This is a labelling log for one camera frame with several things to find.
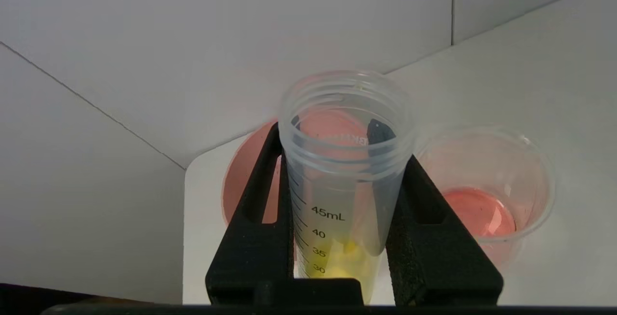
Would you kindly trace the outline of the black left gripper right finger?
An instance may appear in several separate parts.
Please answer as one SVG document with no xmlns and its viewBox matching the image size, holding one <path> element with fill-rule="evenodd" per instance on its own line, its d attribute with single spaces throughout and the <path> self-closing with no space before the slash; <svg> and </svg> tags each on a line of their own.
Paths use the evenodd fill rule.
<svg viewBox="0 0 617 315">
<path fill-rule="evenodd" d="M 366 191 L 397 306 L 495 306 L 503 277 L 416 157 Z"/>
</svg>

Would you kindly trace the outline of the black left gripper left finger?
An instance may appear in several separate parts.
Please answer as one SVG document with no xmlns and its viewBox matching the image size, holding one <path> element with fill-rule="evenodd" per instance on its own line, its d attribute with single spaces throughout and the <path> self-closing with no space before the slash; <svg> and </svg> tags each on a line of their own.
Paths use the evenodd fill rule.
<svg viewBox="0 0 617 315">
<path fill-rule="evenodd" d="M 264 223 L 278 159 L 281 165 L 276 221 Z M 252 304 L 261 284 L 293 278 L 294 233 L 286 156 L 278 125 L 274 124 L 206 273 L 211 304 Z"/>
</svg>

